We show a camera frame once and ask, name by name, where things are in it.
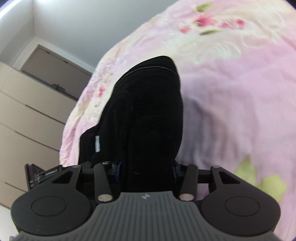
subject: ribbed surface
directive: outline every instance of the ribbed surface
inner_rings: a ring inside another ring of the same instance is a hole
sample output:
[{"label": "ribbed surface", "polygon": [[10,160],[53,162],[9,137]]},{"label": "ribbed surface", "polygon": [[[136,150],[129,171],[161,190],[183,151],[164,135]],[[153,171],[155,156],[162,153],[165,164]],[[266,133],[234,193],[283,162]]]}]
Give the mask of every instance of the ribbed surface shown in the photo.
[{"label": "ribbed surface", "polygon": [[110,204],[99,205],[80,228],[56,237],[21,233],[15,241],[279,241],[272,233],[240,238],[210,226],[194,203],[171,192],[124,193]]}]

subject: bed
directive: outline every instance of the bed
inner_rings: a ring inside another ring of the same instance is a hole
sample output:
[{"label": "bed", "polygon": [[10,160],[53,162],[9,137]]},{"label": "bed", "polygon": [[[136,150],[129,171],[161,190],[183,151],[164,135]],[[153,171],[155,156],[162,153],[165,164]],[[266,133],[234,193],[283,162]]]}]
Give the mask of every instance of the bed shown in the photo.
[{"label": "bed", "polygon": [[[78,163],[116,81],[152,57],[171,57],[181,80],[177,161],[220,165],[274,197],[275,234],[296,236],[296,10],[284,0],[180,0],[100,60],[63,132],[60,163]],[[199,190],[206,195],[206,190]]]}]

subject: folded black garment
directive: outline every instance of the folded black garment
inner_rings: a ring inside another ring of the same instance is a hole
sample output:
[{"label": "folded black garment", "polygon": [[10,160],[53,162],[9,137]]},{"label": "folded black garment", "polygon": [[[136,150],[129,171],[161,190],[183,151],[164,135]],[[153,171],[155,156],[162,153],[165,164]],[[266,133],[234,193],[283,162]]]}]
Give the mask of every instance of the folded black garment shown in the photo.
[{"label": "folded black garment", "polygon": [[115,84],[99,123],[81,135],[79,163],[122,161],[122,191],[171,190],[182,131],[176,66],[169,57],[156,57]]}]

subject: white wall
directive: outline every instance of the white wall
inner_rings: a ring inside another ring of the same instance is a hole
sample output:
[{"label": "white wall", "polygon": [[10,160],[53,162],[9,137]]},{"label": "white wall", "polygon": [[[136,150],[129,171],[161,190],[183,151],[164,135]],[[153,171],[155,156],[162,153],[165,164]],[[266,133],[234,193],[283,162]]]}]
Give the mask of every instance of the white wall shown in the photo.
[{"label": "white wall", "polygon": [[8,241],[9,236],[16,236],[17,234],[17,229],[11,220],[10,210],[0,206],[0,240]]},{"label": "white wall", "polygon": [[101,57],[176,0],[35,0],[36,36],[96,67]]},{"label": "white wall", "polygon": [[85,70],[93,73],[94,67],[84,63],[83,61],[79,60],[78,58],[74,57],[73,55],[65,52],[64,50],[61,50],[60,48],[57,48],[56,46],[52,45],[51,43],[44,41],[43,39],[34,37],[26,46],[26,48],[21,52],[18,59],[13,64],[13,68],[20,70],[26,60],[30,57],[31,53],[36,49],[37,45],[40,44],[44,46],[45,48],[50,49],[54,53],[64,57],[65,59],[77,64],[81,68],[84,68]]},{"label": "white wall", "polygon": [[34,35],[33,0],[10,0],[0,10],[0,61],[12,64]]}]

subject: metal screw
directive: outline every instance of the metal screw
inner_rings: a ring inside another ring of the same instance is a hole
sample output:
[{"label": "metal screw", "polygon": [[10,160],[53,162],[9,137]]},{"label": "metal screw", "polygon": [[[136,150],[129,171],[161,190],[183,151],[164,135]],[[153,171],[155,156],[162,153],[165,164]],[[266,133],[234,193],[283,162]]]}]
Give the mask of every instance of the metal screw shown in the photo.
[{"label": "metal screw", "polygon": [[113,199],[112,195],[110,194],[101,194],[98,196],[98,200],[100,202],[109,202]]},{"label": "metal screw", "polygon": [[192,201],[194,199],[194,196],[190,193],[183,193],[179,196],[179,198],[181,201],[188,202],[188,201]]}]

